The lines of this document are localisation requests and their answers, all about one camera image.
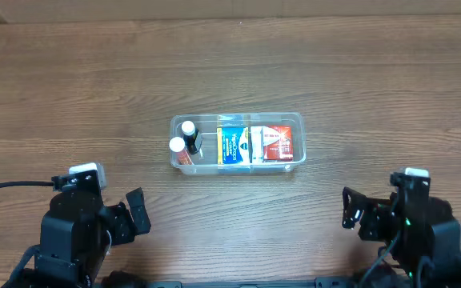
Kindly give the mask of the blue VapoDrops cough drops bag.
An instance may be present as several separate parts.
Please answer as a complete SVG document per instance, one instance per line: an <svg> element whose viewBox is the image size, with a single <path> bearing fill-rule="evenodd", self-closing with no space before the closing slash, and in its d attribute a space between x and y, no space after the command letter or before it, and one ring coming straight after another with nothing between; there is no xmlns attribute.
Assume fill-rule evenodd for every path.
<svg viewBox="0 0 461 288"><path fill-rule="evenodd" d="M217 129L219 165L248 165L249 130L247 127L219 127Z"/></svg>

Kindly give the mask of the red medicine sachet box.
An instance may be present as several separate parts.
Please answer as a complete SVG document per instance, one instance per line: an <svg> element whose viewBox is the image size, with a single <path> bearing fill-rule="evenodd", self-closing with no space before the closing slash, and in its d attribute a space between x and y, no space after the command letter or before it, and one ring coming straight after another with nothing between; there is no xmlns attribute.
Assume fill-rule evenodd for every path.
<svg viewBox="0 0 461 288"><path fill-rule="evenodd" d="M268 162L291 162L294 158L290 126L263 127L263 158Z"/></svg>

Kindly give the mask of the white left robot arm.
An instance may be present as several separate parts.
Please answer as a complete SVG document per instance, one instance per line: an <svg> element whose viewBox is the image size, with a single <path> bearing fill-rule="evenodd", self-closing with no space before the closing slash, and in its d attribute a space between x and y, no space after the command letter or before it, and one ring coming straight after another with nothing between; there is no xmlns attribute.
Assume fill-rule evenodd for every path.
<svg viewBox="0 0 461 288"><path fill-rule="evenodd" d="M140 188L127 203L105 206L99 192L72 189L54 196L42 218L40 243L29 247L5 287L92 287L112 246L150 232Z"/></svg>

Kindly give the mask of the white Hansaplast plaster box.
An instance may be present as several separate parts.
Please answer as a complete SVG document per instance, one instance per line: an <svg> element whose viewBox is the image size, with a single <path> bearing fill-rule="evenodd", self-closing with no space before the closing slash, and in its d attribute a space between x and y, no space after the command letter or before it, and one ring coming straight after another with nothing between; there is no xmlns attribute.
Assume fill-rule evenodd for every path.
<svg viewBox="0 0 461 288"><path fill-rule="evenodd" d="M251 127L251 162L254 164L263 163L263 127Z"/></svg>

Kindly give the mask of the dark bottle white cap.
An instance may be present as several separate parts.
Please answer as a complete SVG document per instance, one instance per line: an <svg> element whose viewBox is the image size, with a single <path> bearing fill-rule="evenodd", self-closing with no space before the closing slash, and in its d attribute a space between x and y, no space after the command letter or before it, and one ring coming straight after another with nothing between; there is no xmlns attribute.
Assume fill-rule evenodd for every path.
<svg viewBox="0 0 461 288"><path fill-rule="evenodd" d="M202 137L199 135L199 130L192 121L185 121L181 125L183 139L186 148L190 154L197 154L202 147Z"/></svg>

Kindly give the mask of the orange tablet tube white cap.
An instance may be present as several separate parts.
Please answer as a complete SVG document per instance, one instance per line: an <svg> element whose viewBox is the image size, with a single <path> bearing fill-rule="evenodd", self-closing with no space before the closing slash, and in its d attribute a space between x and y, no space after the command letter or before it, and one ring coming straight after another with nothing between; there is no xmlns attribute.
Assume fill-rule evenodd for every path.
<svg viewBox="0 0 461 288"><path fill-rule="evenodd" d="M170 151L174 153L181 165L192 165L190 154L186 149L186 143L181 137L173 137L169 142Z"/></svg>

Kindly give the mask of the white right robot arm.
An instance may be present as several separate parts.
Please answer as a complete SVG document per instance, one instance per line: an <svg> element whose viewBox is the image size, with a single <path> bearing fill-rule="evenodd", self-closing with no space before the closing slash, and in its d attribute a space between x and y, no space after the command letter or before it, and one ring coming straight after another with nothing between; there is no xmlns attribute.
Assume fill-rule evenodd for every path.
<svg viewBox="0 0 461 288"><path fill-rule="evenodd" d="M429 195L427 179L394 187L388 199L343 189L343 228L358 223L361 240L385 244L357 286L372 285L372 274L382 270L390 255L413 287L461 287L461 225L451 204Z"/></svg>

